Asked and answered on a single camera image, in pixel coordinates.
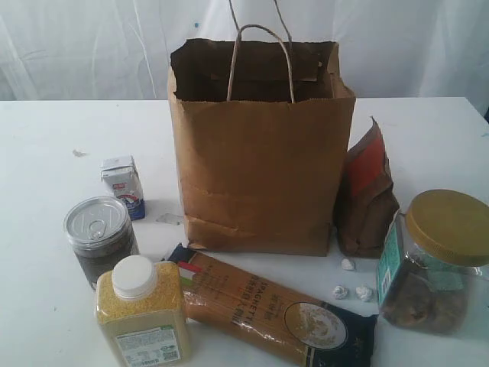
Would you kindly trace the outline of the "clear jar with gold lid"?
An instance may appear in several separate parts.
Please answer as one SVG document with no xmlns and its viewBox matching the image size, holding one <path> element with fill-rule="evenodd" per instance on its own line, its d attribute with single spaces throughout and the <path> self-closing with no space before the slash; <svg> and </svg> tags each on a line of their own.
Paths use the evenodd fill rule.
<svg viewBox="0 0 489 367">
<path fill-rule="evenodd" d="M 488 205 L 454 190 L 415 196 L 396 213 L 377 265 L 379 314 L 391 325 L 457 333 L 488 284 Z"/>
</svg>

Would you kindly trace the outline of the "spaghetti packet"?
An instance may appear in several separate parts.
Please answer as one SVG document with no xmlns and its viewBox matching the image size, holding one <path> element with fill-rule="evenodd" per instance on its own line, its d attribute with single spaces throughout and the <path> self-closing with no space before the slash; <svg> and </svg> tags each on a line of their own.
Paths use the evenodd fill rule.
<svg viewBox="0 0 489 367">
<path fill-rule="evenodd" d="M 369 366 L 377 316 L 363 317 L 178 245 L 186 314 L 298 366 Z"/>
</svg>

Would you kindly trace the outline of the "clear plastic scrap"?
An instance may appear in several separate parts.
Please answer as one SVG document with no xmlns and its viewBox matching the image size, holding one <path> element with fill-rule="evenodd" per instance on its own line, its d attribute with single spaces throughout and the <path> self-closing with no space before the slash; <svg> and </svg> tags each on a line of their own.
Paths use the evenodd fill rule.
<svg viewBox="0 0 489 367">
<path fill-rule="evenodd" d="M 159 216 L 156 219 L 157 222 L 172 225 L 172 226 L 179 226 L 183 223 L 184 217 L 181 215 L 173 214 L 173 213 L 165 213 L 161 216 Z"/>
</svg>

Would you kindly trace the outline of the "millet bottle with white cap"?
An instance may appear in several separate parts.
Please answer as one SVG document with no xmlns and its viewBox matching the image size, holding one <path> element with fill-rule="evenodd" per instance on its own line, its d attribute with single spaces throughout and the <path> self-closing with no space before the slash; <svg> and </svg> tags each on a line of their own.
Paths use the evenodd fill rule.
<svg viewBox="0 0 489 367">
<path fill-rule="evenodd" d="M 191 356 L 178 266 L 123 258 L 96 285 L 95 317 L 120 366 L 169 366 Z"/>
</svg>

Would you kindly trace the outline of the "crumpled foil ball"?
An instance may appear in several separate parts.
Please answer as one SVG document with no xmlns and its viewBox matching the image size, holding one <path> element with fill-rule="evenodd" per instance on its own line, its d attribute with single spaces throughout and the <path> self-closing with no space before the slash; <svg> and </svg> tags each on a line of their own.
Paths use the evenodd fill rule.
<svg viewBox="0 0 489 367">
<path fill-rule="evenodd" d="M 343 258 L 341 260 L 341 268 L 345 271 L 355 271 L 355 262 L 349 258 Z"/>
<path fill-rule="evenodd" d="M 344 300 L 349 296 L 349 289 L 343 285 L 336 285 L 332 290 L 332 296 L 336 300 Z"/>
<path fill-rule="evenodd" d="M 374 291 L 370 287 L 365 285 L 356 287 L 355 293 L 358 299 L 361 300 L 362 302 L 369 302 L 374 296 Z"/>
</svg>

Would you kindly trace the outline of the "large brown paper bag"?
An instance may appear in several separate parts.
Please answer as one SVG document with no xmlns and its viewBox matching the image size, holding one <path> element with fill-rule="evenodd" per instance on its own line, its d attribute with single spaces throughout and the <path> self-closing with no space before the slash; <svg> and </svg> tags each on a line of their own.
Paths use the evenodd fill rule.
<svg viewBox="0 0 489 367">
<path fill-rule="evenodd" d="M 187 40 L 168 99 L 188 246 L 324 256 L 355 94 L 334 41 Z"/>
</svg>

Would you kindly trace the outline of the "small milk carton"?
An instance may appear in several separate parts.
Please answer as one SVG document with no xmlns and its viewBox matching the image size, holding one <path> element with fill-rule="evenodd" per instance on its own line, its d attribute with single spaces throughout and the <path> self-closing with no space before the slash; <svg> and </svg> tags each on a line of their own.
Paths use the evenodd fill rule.
<svg viewBox="0 0 489 367">
<path fill-rule="evenodd" d="M 146 216 L 144 193 L 132 155 L 105 159 L 101 180 L 107 190 L 126 205 L 131 220 Z"/>
</svg>

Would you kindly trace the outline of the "dark can with pull-tab lid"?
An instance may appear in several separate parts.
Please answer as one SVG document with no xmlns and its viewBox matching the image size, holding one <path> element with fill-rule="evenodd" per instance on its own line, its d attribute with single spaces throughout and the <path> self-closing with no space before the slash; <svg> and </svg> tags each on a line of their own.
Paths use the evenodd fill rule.
<svg viewBox="0 0 489 367">
<path fill-rule="evenodd" d="M 140 253 L 128 209 L 112 196 L 76 204 L 67 213 L 63 229 L 93 289 L 102 274 L 123 258 Z"/>
</svg>

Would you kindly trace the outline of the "small brown coffee pouch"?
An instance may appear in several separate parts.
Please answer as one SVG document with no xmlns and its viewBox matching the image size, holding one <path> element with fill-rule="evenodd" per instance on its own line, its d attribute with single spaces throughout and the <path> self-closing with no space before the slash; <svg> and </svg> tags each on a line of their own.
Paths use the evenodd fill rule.
<svg viewBox="0 0 489 367">
<path fill-rule="evenodd" d="M 358 258 L 379 258 L 399 208 L 384 138 L 373 120 L 345 159 L 333 213 L 341 252 Z"/>
</svg>

